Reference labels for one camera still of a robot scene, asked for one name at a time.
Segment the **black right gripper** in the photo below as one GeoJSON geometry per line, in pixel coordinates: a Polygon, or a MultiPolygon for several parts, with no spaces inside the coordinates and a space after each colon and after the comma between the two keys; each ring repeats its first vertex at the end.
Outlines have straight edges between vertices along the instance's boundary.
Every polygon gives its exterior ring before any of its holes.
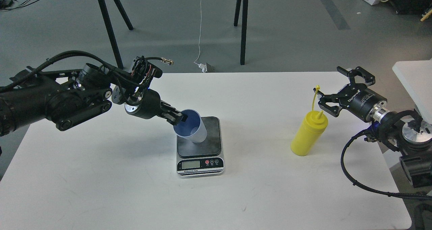
{"type": "Polygon", "coordinates": [[[368,88],[375,84],[375,76],[360,66],[350,70],[338,66],[337,71],[348,77],[349,83],[336,94],[325,95],[317,91],[318,106],[333,117],[338,117],[344,109],[364,122],[372,121],[373,107],[387,104],[385,97],[368,88]],[[356,82],[357,76],[364,82],[356,82]]]}

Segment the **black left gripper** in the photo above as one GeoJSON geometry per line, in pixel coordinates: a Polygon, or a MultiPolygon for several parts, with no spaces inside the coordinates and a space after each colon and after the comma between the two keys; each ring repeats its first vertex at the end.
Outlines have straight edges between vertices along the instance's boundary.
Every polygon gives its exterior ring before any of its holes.
{"type": "Polygon", "coordinates": [[[125,112],[130,116],[150,119],[159,116],[165,119],[169,124],[176,126],[181,122],[186,122],[188,116],[170,104],[161,101],[159,93],[154,90],[147,90],[142,103],[136,106],[125,104],[125,112]]]}

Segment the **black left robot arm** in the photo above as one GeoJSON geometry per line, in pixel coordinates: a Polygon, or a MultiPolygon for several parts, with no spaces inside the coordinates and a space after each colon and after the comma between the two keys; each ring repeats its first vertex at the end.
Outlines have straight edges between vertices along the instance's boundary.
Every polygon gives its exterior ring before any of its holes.
{"type": "Polygon", "coordinates": [[[131,116],[164,118],[171,125],[186,122],[189,116],[162,101],[150,83],[163,74],[151,63],[163,57],[137,56],[129,69],[115,67],[88,52],[62,52],[37,68],[26,67],[1,87],[1,136],[34,122],[47,119],[60,131],[68,130],[109,111],[113,104],[124,104],[131,116]],[[71,57],[88,57],[99,66],[86,63],[81,69],[49,71],[44,69],[71,57]]]}

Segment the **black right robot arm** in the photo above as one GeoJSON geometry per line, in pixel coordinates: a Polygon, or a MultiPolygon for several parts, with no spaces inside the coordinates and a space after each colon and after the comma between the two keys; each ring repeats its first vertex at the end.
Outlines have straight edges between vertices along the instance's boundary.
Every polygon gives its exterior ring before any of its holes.
{"type": "Polygon", "coordinates": [[[431,123],[426,122],[416,110],[394,112],[387,110],[387,99],[369,87],[374,85],[375,76],[362,67],[346,70],[340,66],[337,71],[348,77],[349,83],[336,94],[326,95],[314,88],[318,105],[325,112],[338,117],[345,109],[370,126],[361,130],[344,146],[341,153],[341,168],[354,186],[372,193],[406,200],[422,201],[414,210],[414,225],[425,230],[423,213],[431,212],[431,196],[426,194],[390,193],[361,184],[348,173],[344,156],[347,148],[357,138],[364,136],[367,142],[379,141],[389,150],[400,152],[399,159],[404,174],[412,187],[431,185],[431,123]]]}

